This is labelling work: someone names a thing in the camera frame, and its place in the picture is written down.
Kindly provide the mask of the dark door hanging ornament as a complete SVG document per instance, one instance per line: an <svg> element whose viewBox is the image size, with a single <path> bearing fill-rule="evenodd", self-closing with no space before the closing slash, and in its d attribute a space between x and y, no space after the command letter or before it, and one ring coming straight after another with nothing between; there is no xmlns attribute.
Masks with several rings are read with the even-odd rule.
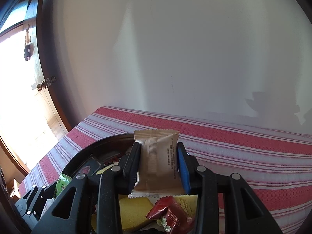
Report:
<svg viewBox="0 0 312 234"><path fill-rule="evenodd" d="M31 41L30 35L30 25L27 25L26 35L25 35L25 44L24 44L24 59L25 61L29 61L33 54L33 44Z"/></svg>

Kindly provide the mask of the yellow sponge block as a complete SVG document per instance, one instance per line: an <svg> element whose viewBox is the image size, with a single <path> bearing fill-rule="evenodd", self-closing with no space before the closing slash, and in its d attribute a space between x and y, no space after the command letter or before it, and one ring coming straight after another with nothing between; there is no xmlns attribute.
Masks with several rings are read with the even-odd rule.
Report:
<svg viewBox="0 0 312 234"><path fill-rule="evenodd" d="M122 230L133 232L150 224L152 220L146 215L153 208L148 198L128 198L119 200Z"/></svg>

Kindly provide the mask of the wooden door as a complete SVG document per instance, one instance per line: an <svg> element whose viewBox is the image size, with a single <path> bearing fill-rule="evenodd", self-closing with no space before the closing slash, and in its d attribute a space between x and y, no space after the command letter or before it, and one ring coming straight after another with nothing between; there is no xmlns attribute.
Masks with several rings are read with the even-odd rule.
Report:
<svg viewBox="0 0 312 234"><path fill-rule="evenodd" d="M36 16L39 0L20 0L1 27L1 142L29 172L68 132L47 87L39 58ZM27 25L33 44L24 59Z"/></svg>

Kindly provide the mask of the red candy wrapper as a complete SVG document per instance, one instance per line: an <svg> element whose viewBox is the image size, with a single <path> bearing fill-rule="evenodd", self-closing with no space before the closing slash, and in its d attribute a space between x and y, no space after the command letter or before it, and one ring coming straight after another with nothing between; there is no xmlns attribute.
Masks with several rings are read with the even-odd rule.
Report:
<svg viewBox="0 0 312 234"><path fill-rule="evenodd" d="M159 220L166 233L189 233L194 227L194 219L188 216L173 196L157 200L145 217L149 220Z"/></svg>

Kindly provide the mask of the red white striped tablecloth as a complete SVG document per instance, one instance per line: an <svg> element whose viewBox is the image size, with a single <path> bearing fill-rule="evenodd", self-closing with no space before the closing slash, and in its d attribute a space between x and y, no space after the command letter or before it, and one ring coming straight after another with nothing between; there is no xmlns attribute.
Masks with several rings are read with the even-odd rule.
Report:
<svg viewBox="0 0 312 234"><path fill-rule="evenodd" d="M284 233L295 233L311 211L310 135L108 106L67 133L21 182L20 193L56 181L88 145L142 129L177 130L201 165L218 174L242 175Z"/></svg>

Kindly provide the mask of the green tissue pack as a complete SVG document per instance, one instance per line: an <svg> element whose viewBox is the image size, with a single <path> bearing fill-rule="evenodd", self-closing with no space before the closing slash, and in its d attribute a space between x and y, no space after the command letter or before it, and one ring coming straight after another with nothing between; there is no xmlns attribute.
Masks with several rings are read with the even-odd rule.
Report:
<svg viewBox="0 0 312 234"><path fill-rule="evenodd" d="M67 185L71 182L71 180L72 180L71 177L61 173L57 180L53 197L56 198L67 187Z"/></svg>

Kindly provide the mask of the beige snack packet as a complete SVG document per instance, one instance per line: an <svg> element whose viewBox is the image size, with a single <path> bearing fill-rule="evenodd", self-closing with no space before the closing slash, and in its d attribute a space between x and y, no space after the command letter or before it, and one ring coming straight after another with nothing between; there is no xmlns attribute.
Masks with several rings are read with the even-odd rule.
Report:
<svg viewBox="0 0 312 234"><path fill-rule="evenodd" d="M171 129L134 132L135 142L141 145L141 158L138 180L130 198L160 198L185 194L178 172L178 138L179 132Z"/></svg>

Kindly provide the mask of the brass door knob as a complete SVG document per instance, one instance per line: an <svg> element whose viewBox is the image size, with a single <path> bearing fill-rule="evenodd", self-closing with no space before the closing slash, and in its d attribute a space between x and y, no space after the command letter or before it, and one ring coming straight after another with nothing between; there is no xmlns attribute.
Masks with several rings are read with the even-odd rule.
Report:
<svg viewBox="0 0 312 234"><path fill-rule="evenodd" d="M42 89L45 89L47 87L50 87L53 83L55 83L57 81L57 78L55 75L53 75L50 78L46 78L45 80L43 80L40 84L38 84L36 86L36 89L38 91L41 91Z"/></svg>

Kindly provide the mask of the black playing card box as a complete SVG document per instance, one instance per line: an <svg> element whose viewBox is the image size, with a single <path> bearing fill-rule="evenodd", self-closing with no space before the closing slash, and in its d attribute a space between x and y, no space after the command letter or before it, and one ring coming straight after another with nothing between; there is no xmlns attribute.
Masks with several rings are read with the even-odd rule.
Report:
<svg viewBox="0 0 312 234"><path fill-rule="evenodd" d="M94 175L101 167L101 163L94 157L89 157L74 172L73 176L79 173L85 173L87 176Z"/></svg>

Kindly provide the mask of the round metal tin tray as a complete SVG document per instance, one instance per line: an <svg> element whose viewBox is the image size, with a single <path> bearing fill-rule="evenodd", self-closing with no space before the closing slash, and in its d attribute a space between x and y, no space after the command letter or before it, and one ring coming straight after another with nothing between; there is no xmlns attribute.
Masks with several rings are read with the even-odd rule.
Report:
<svg viewBox="0 0 312 234"><path fill-rule="evenodd" d="M141 144L134 141L133 134L115 135L101 139L87 146L75 155L63 169L63 174L74 178L73 174L81 164L89 157L96 158L100 163L100 169L92 176L87 176L87 184L94 194L98 193L100 176L98 172L116 163L121 168L121 174L117 176L115 184L117 193L129 195L138 181L140 160L142 156Z"/></svg>

